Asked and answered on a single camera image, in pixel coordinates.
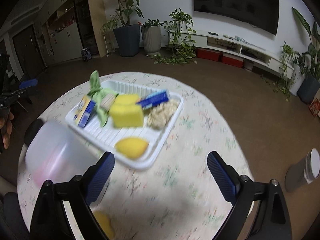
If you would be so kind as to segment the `person's left hand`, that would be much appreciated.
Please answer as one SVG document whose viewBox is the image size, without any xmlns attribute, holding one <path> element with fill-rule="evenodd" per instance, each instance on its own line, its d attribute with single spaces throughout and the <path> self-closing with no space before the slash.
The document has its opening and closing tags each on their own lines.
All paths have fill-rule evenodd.
<svg viewBox="0 0 320 240">
<path fill-rule="evenodd" d="M 3 117 L 0 118 L 1 135 L 2 135 L 3 147 L 5 150 L 7 150 L 10 145 L 10 136 L 12 133 L 11 121 L 13 118 L 14 118 L 14 115 L 11 112 L 9 112 L 6 120 Z"/>
</svg>

